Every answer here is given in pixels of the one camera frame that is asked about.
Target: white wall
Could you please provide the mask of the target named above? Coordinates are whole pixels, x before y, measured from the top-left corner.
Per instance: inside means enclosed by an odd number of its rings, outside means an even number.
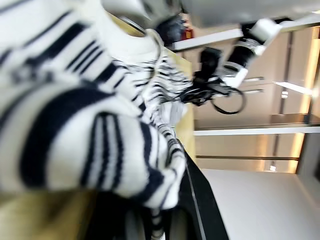
[[[230,240],[318,240],[319,209],[295,174],[203,169]]]

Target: navy stripe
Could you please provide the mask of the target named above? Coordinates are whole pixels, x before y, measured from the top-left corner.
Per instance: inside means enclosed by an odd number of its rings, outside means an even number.
[[[2,113],[2,116],[0,117],[0,136],[1,132],[6,124],[6,122],[9,119],[9,116],[12,114],[12,112],[15,110],[15,108],[22,103],[30,94],[38,90],[40,87],[42,87],[43,84],[39,84],[36,87],[32,87],[22,94],[20,94],[12,103],[11,105]]]
[[[87,46],[85,46],[82,51],[66,66],[66,70],[69,69],[80,57],[82,54],[84,54],[84,52],[90,48],[94,43],[96,42],[96,40],[93,40],[92,42],[90,42]]]
[[[68,16],[71,12],[67,11],[66,13],[64,13],[63,15],[61,15],[57,20],[55,20],[50,26],[48,26],[44,31],[40,32],[38,35],[36,35],[35,37],[33,37],[32,39],[30,39],[29,41],[27,41],[23,46],[27,47],[28,45],[30,45],[31,43],[33,43],[34,41],[36,41],[37,39],[39,39],[41,36],[43,36],[44,34],[46,34],[48,31],[50,31],[55,25],[57,25],[62,19],[64,19],[66,16]]]
[[[93,88],[77,88],[61,93],[43,108],[29,131],[21,155],[19,170],[27,187],[47,185],[48,152],[66,122],[81,109],[110,96],[112,94],[96,91]]]
[[[145,203],[149,200],[149,198],[155,193],[155,191],[161,186],[164,182],[164,176],[160,171],[152,168],[150,166],[150,153],[152,147],[152,136],[150,132],[150,128],[147,124],[141,122],[140,123],[141,131],[144,138],[144,161],[147,166],[147,170],[149,173],[148,183],[145,186],[144,190],[137,195],[135,195],[132,199],[139,203]]]
[[[156,161],[155,161],[155,167],[159,167],[159,145],[160,145],[160,137],[159,134],[156,134],[157,142],[156,142]]]
[[[162,220],[158,224],[152,224],[152,231],[159,231],[164,227]]]
[[[100,75],[94,80],[97,84],[105,83],[117,70],[117,67],[110,63],[101,73]]]
[[[99,48],[99,46],[94,47],[83,59],[81,62],[78,63],[77,66],[75,66],[75,68],[73,69],[73,72],[77,71],[82,64],[84,64],[84,62],[92,55],[94,54],[95,51],[97,51]]]
[[[108,131],[107,131],[107,119],[106,117],[102,118],[102,142],[103,142],[103,150],[102,150],[102,165],[101,170],[97,182],[97,188],[101,188],[106,178],[106,170],[109,163],[109,140],[108,140]]]
[[[11,53],[11,49],[6,50],[1,56],[0,56],[0,65],[2,65],[4,63],[4,61],[6,60],[6,58],[9,56],[9,54]]]
[[[144,82],[144,83],[141,83],[141,84],[136,84],[135,87],[138,88],[138,87],[141,87],[141,86],[144,86],[144,85],[147,85],[147,84],[148,84],[148,81]]]
[[[118,87],[119,84],[125,79],[125,76],[123,76],[115,85],[114,88]]]
[[[118,187],[120,183],[120,178],[122,174],[122,165],[123,165],[123,156],[124,156],[124,146],[122,142],[122,137],[120,133],[120,126],[118,122],[118,117],[116,115],[113,116],[114,120],[114,128],[115,128],[115,137],[116,137],[116,143],[117,143],[117,150],[118,150],[118,157],[116,160],[115,165],[115,176],[113,179],[113,183],[111,186],[111,189],[114,190]]]
[[[153,213],[152,213],[151,218],[152,218],[152,219],[156,219],[156,218],[160,217],[161,215],[162,215],[162,214],[161,214],[161,211],[159,211],[157,214],[153,214]]]
[[[134,102],[138,97],[139,95],[136,95],[134,98],[132,98],[131,102]]]
[[[42,52],[41,55],[29,58],[26,64],[37,66],[48,59],[56,57],[78,34],[80,34],[86,26],[80,23],[75,23],[67,31],[64,32],[50,47]]]
[[[11,9],[21,5],[21,4],[29,2],[29,1],[31,1],[31,0],[21,0],[21,1],[15,2],[15,3],[12,3],[12,4],[8,5],[8,6],[5,6],[3,8],[0,8],[0,14],[3,14],[4,12],[9,11],[9,10],[11,10]]]
[[[96,128],[98,118],[100,116],[96,116],[93,121],[93,125],[91,128],[90,138],[89,138],[89,146],[88,146],[88,153],[86,156],[86,162],[84,165],[84,169],[80,178],[80,186],[86,187],[88,184],[89,173],[92,167],[92,163],[94,162],[94,153],[95,153],[95,146],[96,146]]]
[[[141,103],[141,104],[138,106],[138,108],[140,108],[142,112],[145,111],[145,110],[146,110],[146,105],[145,105],[145,103],[144,103],[144,102]]]
[[[100,52],[98,52],[89,62],[87,65],[85,65],[85,67],[80,71],[80,74],[83,74],[88,67],[90,67],[90,65],[103,53],[104,51],[101,50]]]

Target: black object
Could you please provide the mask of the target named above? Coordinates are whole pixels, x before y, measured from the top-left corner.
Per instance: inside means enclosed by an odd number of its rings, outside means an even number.
[[[206,47],[200,55],[201,70],[196,71],[193,77],[193,85],[188,87],[179,96],[183,103],[193,103],[196,106],[203,105],[206,101],[211,100],[213,107],[222,114],[232,115],[241,112],[246,106],[246,97],[238,89],[225,85],[225,83],[215,76],[214,73],[219,65],[222,51],[215,48]],[[243,62],[247,59],[247,54],[239,55],[236,52],[233,58],[237,58],[237,62]],[[242,105],[237,111],[225,111],[214,103],[214,96],[217,94],[230,96],[232,93],[241,95]]]
[[[185,156],[186,170],[180,185],[177,207],[189,216],[190,240],[229,240],[208,180],[187,152]]]
[[[208,180],[185,152],[186,170],[181,181],[179,202],[174,209],[162,211],[166,239],[170,239],[172,214],[184,211],[187,222],[187,240],[229,240],[218,205]],[[126,240],[125,216],[128,211],[139,213],[145,239],[151,240],[152,221],[150,209],[112,193],[97,195],[94,211],[86,231],[86,240]]]
[[[170,17],[168,20],[160,23],[155,30],[163,40],[164,46],[170,47],[173,43],[182,39],[185,32],[185,21],[180,15]]]

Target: light strip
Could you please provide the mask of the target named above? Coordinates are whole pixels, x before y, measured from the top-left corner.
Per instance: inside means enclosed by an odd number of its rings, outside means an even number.
[[[271,134],[320,133],[320,126],[238,128],[222,130],[195,130],[195,136],[271,135]]]
[[[259,76],[259,77],[254,77],[254,78],[248,78],[243,81],[245,83],[248,83],[248,82],[256,82],[256,81],[262,81],[262,80],[265,80],[265,78],[263,76]]]
[[[281,87],[284,87],[284,88],[287,88],[287,89],[291,89],[291,90],[296,91],[296,92],[301,93],[301,94],[312,95],[312,90],[309,89],[309,88],[303,87],[303,86],[295,85],[295,84],[292,84],[290,82],[277,82],[277,81],[274,81],[273,83],[277,84],[277,85],[279,85]]]
[[[243,92],[244,94],[260,94],[260,93],[263,93],[264,90],[263,90],[263,89],[254,89],[254,90],[248,90],[248,91],[242,91],[242,92]],[[215,98],[222,97],[222,96],[225,96],[225,95],[222,95],[222,94],[216,94],[216,95],[214,95]]]

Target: ceiling light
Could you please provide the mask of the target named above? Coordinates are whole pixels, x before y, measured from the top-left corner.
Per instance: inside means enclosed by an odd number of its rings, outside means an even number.
[[[263,89],[255,89],[255,90],[248,90],[248,91],[242,91],[244,94],[259,94],[259,93],[263,93],[264,90]],[[231,95],[238,95],[237,92],[232,92]],[[222,97],[225,95],[222,94],[216,94],[214,95],[214,97],[218,98],[218,97]]]
[[[263,76],[259,76],[259,77],[254,77],[254,78],[248,78],[243,81],[244,82],[256,82],[256,81],[261,81],[261,80],[265,80],[265,78]]]
[[[270,166],[270,171],[275,172],[277,170],[276,166]]]
[[[274,81],[273,83],[277,84],[279,86],[282,86],[284,88],[296,91],[296,92],[301,93],[301,94],[312,95],[312,90],[309,89],[309,88],[303,87],[303,86],[295,85],[295,84],[292,84],[292,83],[289,83],[289,82],[277,82],[277,81]]]
[[[272,172],[275,172],[277,170],[275,161],[271,162],[269,170],[272,171]]]

